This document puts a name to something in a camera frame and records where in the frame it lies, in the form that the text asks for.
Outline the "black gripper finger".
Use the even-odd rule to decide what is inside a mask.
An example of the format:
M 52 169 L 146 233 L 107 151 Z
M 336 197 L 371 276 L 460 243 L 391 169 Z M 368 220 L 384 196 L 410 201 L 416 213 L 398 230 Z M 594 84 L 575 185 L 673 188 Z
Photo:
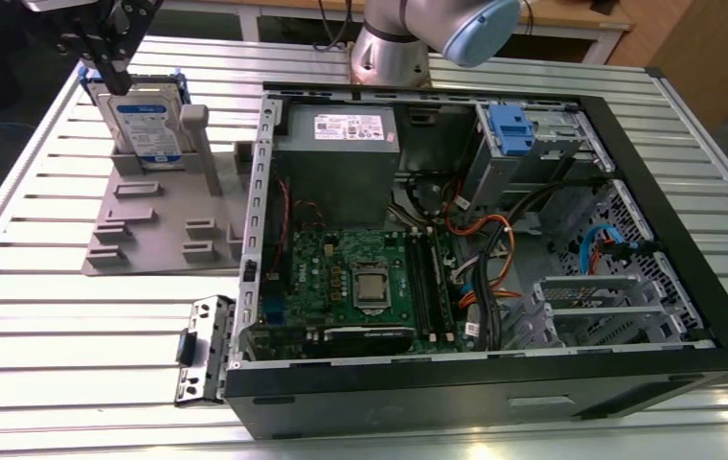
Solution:
M 108 92 L 112 95 L 126 95 L 130 91 L 130 73 L 120 47 L 108 37 L 99 35 L 84 35 L 82 42 L 84 64 L 98 70 Z

